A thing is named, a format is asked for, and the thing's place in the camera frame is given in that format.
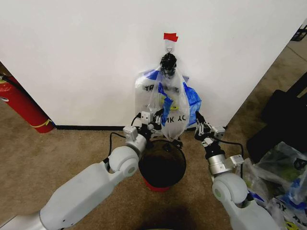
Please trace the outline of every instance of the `black baseboard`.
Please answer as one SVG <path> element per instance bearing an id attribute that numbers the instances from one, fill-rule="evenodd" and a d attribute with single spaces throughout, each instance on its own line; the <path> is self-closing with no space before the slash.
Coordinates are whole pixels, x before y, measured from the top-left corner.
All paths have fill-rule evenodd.
<path id="1" fill-rule="evenodd" d="M 122 131 L 124 126 L 56 126 L 57 129 L 64 130 L 112 130 Z"/>

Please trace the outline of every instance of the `yellow label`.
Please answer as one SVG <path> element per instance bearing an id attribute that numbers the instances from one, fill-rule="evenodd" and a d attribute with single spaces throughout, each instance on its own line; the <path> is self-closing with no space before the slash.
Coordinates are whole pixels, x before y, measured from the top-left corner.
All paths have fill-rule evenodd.
<path id="1" fill-rule="evenodd" d="M 288 230 L 299 230 L 297 225 L 288 221 L 286 221 L 286 227 Z"/>

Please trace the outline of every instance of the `beige carpet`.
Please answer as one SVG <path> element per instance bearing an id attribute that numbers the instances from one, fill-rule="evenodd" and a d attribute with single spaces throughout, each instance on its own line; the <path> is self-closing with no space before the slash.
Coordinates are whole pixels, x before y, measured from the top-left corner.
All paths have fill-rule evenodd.
<path id="1" fill-rule="evenodd" d="M 225 140 L 245 145 L 264 126 L 259 115 L 274 90 L 287 90 L 307 71 L 302 58 L 307 54 L 306 40 L 292 48 L 301 57 L 288 47 L 283 50 L 229 123 Z M 0 222 L 39 210 L 59 186 L 108 154 L 108 131 L 39 134 L 4 102 L 0 102 L 0 111 Z M 227 213 L 211 192 L 204 149 L 193 136 L 193 132 L 182 136 L 187 170 L 177 185 L 165 193 L 154 193 L 137 172 L 71 229 L 230 230 Z M 114 147 L 123 144 L 114 137 Z M 239 154 L 237 147 L 223 147 L 228 155 Z"/>

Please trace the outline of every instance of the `black cable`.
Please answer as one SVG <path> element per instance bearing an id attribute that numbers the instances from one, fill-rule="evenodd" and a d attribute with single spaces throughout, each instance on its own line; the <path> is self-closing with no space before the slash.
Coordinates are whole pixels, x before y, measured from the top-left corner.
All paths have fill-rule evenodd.
<path id="1" fill-rule="evenodd" d="M 225 141 L 225 140 L 220 140 L 216 137 L 212 137 L 213 139 L 217 140 L 217 141 L 220 141 L 222 143 L 225 143 L 225 144 L 229 144 L 229 145 L 239 145 L 241 147 L 241 156 L 242 158 L 244 157 L 244 148 L 243 148 L 243 145 L 240 144 L 240 143 L 237 143 L 237 142 L 229 142 L 229 141 Z M 240 172 L 240 176 L 241 178 L 243 178 L 243 164 L 241 164 L 241 172 Z"/>
<path id="2" fill-rule="evenodd" d="M 134 123 L 135 119 L 136 119 L 136 118 L 140 118 L 140 117 L 141 117 L 141 113 L 138 113 L 138 114 L 134 117 L 134 119 L 132 120 L 131 126 L 133 126 L 133 123 Z"/>
<path id="3" fill-rule="evenodd" d="M 119 136 L 119 137 L 121 137 L 121 138 L 125 138 L 125 137 L 122 136 L 121 134 L 114 133 L 114 132 L 110 133 L 110 149 L 109 149 L 109 155 L 108 155 L 108 157 L 111 155 L 111 151 L 112 151 L 112 134 L 115 134 L 115 135 L 117 135 L 117 136 Z"/>

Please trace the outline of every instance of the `plastic bags pile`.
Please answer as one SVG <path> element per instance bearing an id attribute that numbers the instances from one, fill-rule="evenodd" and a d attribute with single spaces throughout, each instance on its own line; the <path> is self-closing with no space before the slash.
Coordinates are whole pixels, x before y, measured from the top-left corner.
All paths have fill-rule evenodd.
<path id="1" fill-rule="evenodd" d="M 283 142 L 257 164 L 245 159 L 243 179 L 250 193 L 283 230 L 307 230 L 306 165 L 307 153 Z"/>
<path id="2" fill-rule="evenodd" d="M 136 114 L 164 109 L 160 135 L 168 140 L 178 139 L 196 123 L 195 112 L 201 107 L 201 99 L 187 86 L 188 78 L 176 69 L 176 60 L 171 53 L 165 54 L 159 67 L 141 73 L 135 82 Z"/>

